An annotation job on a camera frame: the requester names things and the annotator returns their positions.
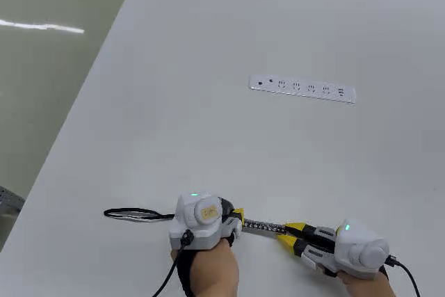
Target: grey floor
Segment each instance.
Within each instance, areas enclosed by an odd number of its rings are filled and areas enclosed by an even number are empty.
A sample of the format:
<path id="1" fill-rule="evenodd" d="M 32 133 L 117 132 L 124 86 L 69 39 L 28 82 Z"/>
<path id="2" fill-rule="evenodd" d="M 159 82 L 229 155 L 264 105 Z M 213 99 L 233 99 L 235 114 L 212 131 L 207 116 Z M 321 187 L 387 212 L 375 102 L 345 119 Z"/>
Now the grey floor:
<path id="1" fill-rule="evenodd" d="M 0 185 L 29 194 L 123 1 L 0 0 Z"/>

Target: black cable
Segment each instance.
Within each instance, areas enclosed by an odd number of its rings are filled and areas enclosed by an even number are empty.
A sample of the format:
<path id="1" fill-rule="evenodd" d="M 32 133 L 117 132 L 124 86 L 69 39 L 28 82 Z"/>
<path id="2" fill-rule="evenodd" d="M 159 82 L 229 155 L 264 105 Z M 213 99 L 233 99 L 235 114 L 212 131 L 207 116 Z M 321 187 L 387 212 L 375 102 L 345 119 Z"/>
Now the black cable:
<path id="1" fill-rule="evenodd" d="M 401 267 L 410 277 L 412 285 L 414 287 L 414 290 L 416 292 L 416 296 L 420 297 L 420 292 L 419 292 L 419 288 L 417 287 L 417 283 L 416 280 L 414 279 L 414 276 L 411 274 L 410 270 L 401 262 L 397 261 L 396 257 L 393 255 L 388 256 L 387 260 L 385 261 L 385 264 L 387 264 L 388 266 L 394 267 L 394 266 L 399 266 Z"/>
<path id="2" fill-rule="evenodd" d="M 115 208 L 104 211 L 106 217 L 131 220 L 173 219 L 175 214 L 163 215 L 157 211 L 141 208 Z"/>
<path id="3" fill-rule="evenodd" d="M 182 253 L 182 251 L 184 250 L 184 248 L 188 245 L 190 245 L 193 241 L 193 239 L 195 238 L 195 236 L 193 235 L 193 233 L 190 230 L 186 230 L 184 232 L 184 234 L 182 235 L 181 238 L 181 248 L 178 250 L 178 254 L 176 254 L 176 258 L 173 261 L 172 267 L 170 268 L 170 271 L 168 272 L 167 276 L 165 277 L 164 282 L 162 282 L 161 286 L 159 287 L 158 291 L 156 291 L 153 295 L 153 297 L 157 297 L 161 291 L 165 288 L 165 286 L 167 285 L 169 279 L 172 277 L 173 271 L 176 268 L 176 265 L 178 264 L 178 259 L 180 254 Z"/>
<path id="4" fill-rule="evenodd" d="M 172 267 L 170 268 L 170 271 L 167 274 L 167 277 L 165 278 L 164 282 L 161 284 L 161 286 L 159 287 L 158 291 L 156 291 L 153 295 L 153 297 L 157 297 L 161 291 L 165 288 L 165 286 L 168 283 L 168 280 L 172 277 L 173 271 L 176 268 L 176 265 L 178 264 L 178 259 L 179 259 L 179 255 L 181 254 L 181 252 L 184 250 L 184 247 L 186 247 L 185 245 L 182 245 L 181 248 L 178 250 L 178 254 L 176 255 L 176 259 L 173 261 Z"/>

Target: power strip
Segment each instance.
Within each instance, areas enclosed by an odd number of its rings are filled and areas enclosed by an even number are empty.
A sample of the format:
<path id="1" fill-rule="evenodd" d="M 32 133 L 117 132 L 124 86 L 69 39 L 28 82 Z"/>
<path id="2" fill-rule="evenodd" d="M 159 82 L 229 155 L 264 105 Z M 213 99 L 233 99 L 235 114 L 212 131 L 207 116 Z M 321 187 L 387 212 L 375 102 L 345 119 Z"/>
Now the power strip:
<path id="1" fill-rule="evenodd" d="M 340 102 L 355 103 L 355 89 L 352 86 L 292 79 L 279 76 L 250 76 L 249 87 L 265 92 L 315 97 Z"/>

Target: black wire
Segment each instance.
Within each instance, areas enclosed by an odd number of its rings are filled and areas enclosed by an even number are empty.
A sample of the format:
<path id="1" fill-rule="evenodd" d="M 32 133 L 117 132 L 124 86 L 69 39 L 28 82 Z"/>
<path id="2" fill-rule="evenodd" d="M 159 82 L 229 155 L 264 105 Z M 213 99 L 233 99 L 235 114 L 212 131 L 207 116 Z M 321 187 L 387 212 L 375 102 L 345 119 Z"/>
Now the black wire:
<path id="1" fill-rule="evenodd" d="M 164 282 L 162 282 L 162 284 L 159 287 L 158 291 L 156 291 L 154 293 L 153 297 L 157 297 L 161 293 L 161 291 L 165 288 L 165 286 L 167 285 L 168 280 L 172 277 L 173 271 L 175 270 L 175 267 L 176 267 L 176 265 L 178 263 L 179 256 L 181 255 L 181 253 L 184 250 L 184 248 L 192 243 L 194 238 L 195 238 L 195 236 L 193 235 L 193 233 L 189 229 L 187 229 L 184 232 L 184 234 L 182 235 L 182 238 L 181 238 L 181 248 L 178 250 L 178 254 L 176 254 L 176 258 L 173 261 L 172 268 L 170 268 L 170 271 L 168 272 L 167 277 L 165 278 Z"/>
<path id="2" fill-rule="evenodd" d="M 138 220 L 173 219 L 174 214 L 163 215 L 157 211 L 141 208 L 115 208 L 104 211 L 106 217 Z"/>
<path id="3" fill-rule="evenodd" d="M 395 261 L 394 264 L 395 264 L 396 266 L 402 267 L 403 270 L 406 271 L 406 273 L 408 274 L 408 276 L 409 276 L 410 279 L 411 279 L 412 285 L 414 286 L 414 290 L 416 291 L 416 296 L 417 296 L 417 297 L 420 297 L 419 289 L 417 288 L 416 281 L 414 280 L 414 277 L 413 277 L 412 274 L 410 273 L 410 270 L 409 270 L 408 268 L 406 268 L 406 266 L 405 266 L 404 264 L 402 264 L 401 262 L 399 262 L 399 261 Z"/>
<path id="4" fill-rule="evenodd" d="M 186 245 L 182 245 L 181 248 L 178 250 L 178 254 L 176 255 L 176 259 L 173 261 L 172 268 L 170 268 L 170 271 L 167 274 L 167 277 L 165 278 L 164 282 L 162 282 L 161 286 L 159 287 L 158 291 L 156 291 L 153 295 L 153 297 L 157 297 L 161 291 L 165 288 L 167 285 L 168 280 L 172 277 L 173 271 L 176 268 L 176 265 L 178 264 L 179 255 L 182 253 Z"/>

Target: sticker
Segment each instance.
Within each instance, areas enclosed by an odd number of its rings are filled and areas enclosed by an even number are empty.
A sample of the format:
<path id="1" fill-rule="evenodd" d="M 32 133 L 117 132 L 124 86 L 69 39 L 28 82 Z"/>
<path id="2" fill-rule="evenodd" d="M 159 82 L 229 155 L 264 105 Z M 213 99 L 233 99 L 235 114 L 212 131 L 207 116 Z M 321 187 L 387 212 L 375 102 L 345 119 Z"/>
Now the sticker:
<path id="1" fill-rule="evenodd" d="M 204 219 L 204 220 L 210 219 L 213 217 L 217 217 L 218 209 L 216 208 L 216 206 L 214 204 L 211 205 L 210 207 L 203 208 L 203 209 L 201 209 L 201 216 L 202 216 L 202 219 Z"/>

